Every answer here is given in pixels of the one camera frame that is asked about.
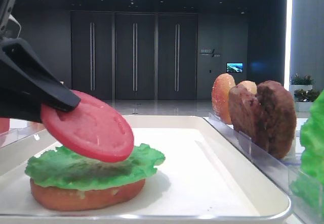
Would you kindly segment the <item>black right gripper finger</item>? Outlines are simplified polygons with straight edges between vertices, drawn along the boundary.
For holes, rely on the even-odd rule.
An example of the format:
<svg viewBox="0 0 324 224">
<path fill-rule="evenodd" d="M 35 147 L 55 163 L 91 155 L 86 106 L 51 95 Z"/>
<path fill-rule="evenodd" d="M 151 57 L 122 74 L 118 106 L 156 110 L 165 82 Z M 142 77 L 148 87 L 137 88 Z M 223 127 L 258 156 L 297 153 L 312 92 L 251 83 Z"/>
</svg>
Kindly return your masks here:
<svg viewBox="0 0 324 224">
<path fill-rule="evenodd" d="M 44 76 L 34 69 L 23 72 L 1 64 L 1 118 L 41 123 L 45 102 Z"/>
</svg>

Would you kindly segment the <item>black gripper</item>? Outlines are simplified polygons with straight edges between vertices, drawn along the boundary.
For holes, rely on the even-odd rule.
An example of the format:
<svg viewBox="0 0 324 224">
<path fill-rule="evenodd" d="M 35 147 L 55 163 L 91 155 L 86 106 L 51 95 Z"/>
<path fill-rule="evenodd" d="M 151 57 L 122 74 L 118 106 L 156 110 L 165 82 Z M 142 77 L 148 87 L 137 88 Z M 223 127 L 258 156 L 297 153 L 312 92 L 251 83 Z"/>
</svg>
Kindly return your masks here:
<svg viewBox="0 0 324 224">
<path fill-rule="evenodd" d="M 1 0 L 1 84 L 52 108 L 74 110 L 80 98 L 56 79 L 25 40 L 18 38 L 21 25 L 12 15 L 15 2 Z"/>
</svg>

